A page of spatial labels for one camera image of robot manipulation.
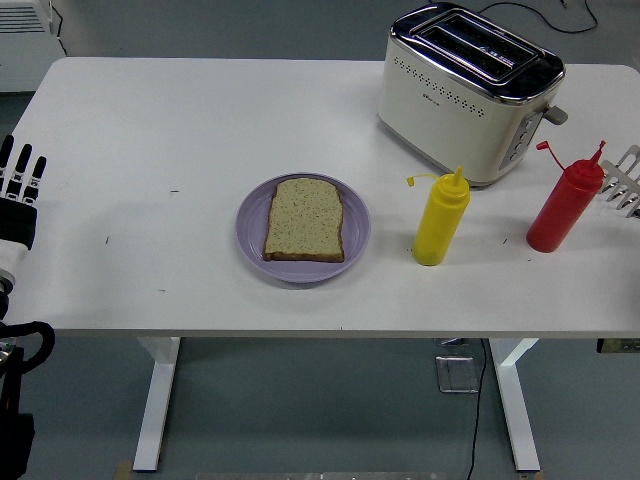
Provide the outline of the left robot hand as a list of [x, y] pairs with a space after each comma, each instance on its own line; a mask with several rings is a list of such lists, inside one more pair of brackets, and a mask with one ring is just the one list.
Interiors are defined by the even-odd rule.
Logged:
[[9, 284], [15, 283], [18, 265], [35, 240], [35, 202], [47, 164], [44, 156], [38, 157], [28, 175], [32, 146], [24, 144], [10, 168], [13, 147], [14, 137], [7, 135], [1, 144], [1, 279]]

